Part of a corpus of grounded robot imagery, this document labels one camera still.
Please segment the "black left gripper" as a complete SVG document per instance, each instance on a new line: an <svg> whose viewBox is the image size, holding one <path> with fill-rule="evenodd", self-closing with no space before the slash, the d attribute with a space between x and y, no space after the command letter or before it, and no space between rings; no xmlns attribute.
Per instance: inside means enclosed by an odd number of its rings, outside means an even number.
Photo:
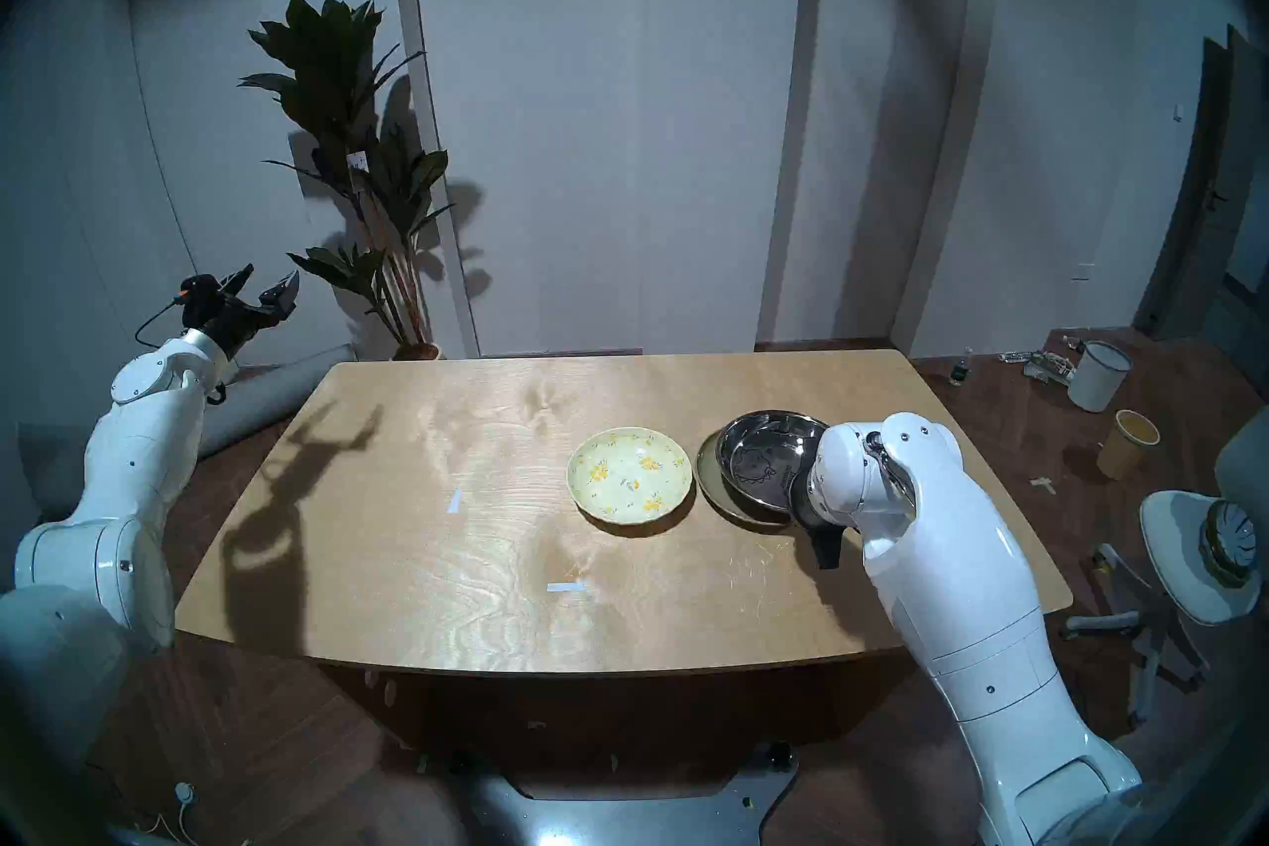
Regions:
<svg viewBox="0 0 1269 846"><path fill-rule="evenodd" d="M241 348L258 332L274 326L274 318L289 318L297 304L299 271L259 294L259 304L247 304L236 297L254 271L246 264L220 284L220 293L188 293L188 330L209 337L227 360L235 359Z"/></svg>

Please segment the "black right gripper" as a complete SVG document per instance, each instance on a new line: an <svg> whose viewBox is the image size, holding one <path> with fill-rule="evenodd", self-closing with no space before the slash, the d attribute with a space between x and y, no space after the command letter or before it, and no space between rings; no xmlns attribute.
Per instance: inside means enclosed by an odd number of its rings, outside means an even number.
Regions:
<svg viewBox="0 0 1269 846"><path fill-rule="evenodd" d="M812 463L807 457L791 483L791 516L808 535L817 567L835 569L840 564L844 526L816 504L811 477Z"/></svg>

